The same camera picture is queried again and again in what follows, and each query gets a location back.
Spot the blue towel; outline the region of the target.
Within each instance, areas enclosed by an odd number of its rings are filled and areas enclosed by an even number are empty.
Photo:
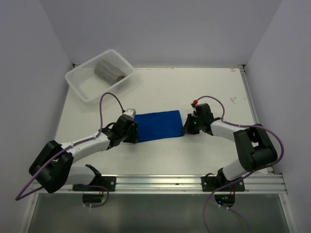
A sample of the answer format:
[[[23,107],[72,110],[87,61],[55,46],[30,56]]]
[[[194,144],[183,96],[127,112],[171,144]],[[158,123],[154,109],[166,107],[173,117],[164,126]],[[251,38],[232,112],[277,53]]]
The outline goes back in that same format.
[[[184,135],[179,110],[139,114],[135,116],[135,122],[138,124],[138,143]]]

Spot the grey towel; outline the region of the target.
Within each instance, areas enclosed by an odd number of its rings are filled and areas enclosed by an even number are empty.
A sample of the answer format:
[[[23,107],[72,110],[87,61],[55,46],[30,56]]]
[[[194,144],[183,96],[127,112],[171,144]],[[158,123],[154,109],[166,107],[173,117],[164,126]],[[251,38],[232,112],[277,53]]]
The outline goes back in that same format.
[[[114,85],[126,77],[124,72],[105,60],[100,60],[96,64],[94,73],[109,85]]]

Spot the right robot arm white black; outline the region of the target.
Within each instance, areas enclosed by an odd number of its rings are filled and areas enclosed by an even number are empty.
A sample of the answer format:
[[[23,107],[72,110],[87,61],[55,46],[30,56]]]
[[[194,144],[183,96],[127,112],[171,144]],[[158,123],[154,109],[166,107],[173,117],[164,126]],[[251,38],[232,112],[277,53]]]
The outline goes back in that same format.
[[[193,113],[187,115],[182,133],[204,132],[225,138],[235,143],[238,155],[237,160],[219,169],[215,177],[206,175],[207,185],[226,191],[233,186],[234,180],[277,160],[276,149],[261,125],[233,126],[215,118],[207,103],[194,101],[191,106]]]

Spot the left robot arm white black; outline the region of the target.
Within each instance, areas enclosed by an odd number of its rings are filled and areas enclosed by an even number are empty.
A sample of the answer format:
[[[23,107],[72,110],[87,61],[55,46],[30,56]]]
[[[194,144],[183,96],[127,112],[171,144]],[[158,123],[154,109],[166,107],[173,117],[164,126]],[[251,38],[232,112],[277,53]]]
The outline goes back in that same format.
[[[89,155],[116,147],[121,142],[136,142],[138,125],[134,117],[135,113],[129,109],[112,128],[102,128],[90,137],[62,144],[54,140],[48,142],[30,166],[29,173],[48,193],[70,184],[82,184],[89,190],[97,190],[101,185],[101,174],[95,167],[71,166]]]

